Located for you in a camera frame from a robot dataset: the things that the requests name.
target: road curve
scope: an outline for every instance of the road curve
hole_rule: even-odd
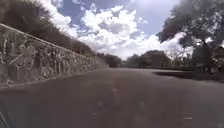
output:
[[[153,71],[105,69],[2,89],[0,111],[13,128],[224,127],[224,85]]]

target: tree canopy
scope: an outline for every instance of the tree canopy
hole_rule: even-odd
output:
[[[107,63],[111,68],[118,68],[122,66],[122,60],[115,55],[98,53],[97,56]]]
[[[178,33],[183,34],[179,40],[182,47],[202,46],[203,64],[211,67],[211,49],[221,45],[224,40],[224,1],[182,0],[171,11],[158,36],[163,42]]]
[[[153,50],[141,56],[129,57],[125,65],[130,68],[167,68],[170,65],[170,59],[164,51]]]

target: stone wall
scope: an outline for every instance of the stone wall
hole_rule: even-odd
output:
[[[105,67],[102,62],[0,24],[0,85],[41,81]]]

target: blue sky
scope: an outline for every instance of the blue sky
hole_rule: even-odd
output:
[[[50,11],[51,21],[94,51],[126,59],[148,50],[167,50],[181,37],[160,44],[170,10],[180,0],[38,0]]]

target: green tree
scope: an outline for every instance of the green tree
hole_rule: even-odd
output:
[[[125,67],[127,68],[140,68],[140,62],[141,58],[140,56],[134,54],[133,56],[127,58],[125,62]]]
[[[164,51],[148,51],[141,56],[142,65],[147,65],[151,68],[167,68],[169,67],[170,59]]]
[[[171,17],[165,21],[163,31],[158,36],[163,42],[178,33],[183,34],[179,40],[183,47],[202,46],[202,61],[210,71],[211,49],[222,44],[224,39],[224,1],[182,0],[171,11]]]
[[[224,72],[224,48],[222,46],[214,49],[213,57],[219,72]]]
[[[192,53],[192,60],[194,65],[203,65],[203,50],[201,46],[198,46],[194,49]]]
[[[48,18],[49,12],[37,2],[9,0],[4,13],[4,20],[1,22],[23,32],[33,34],[43,28],[40,23],[42,20],[48,20]]]
[[[118,56],[98,53],[97,56],[101,58],[105,63],[109,65],[111,68],[118,68],[122,66],[122,60]]]

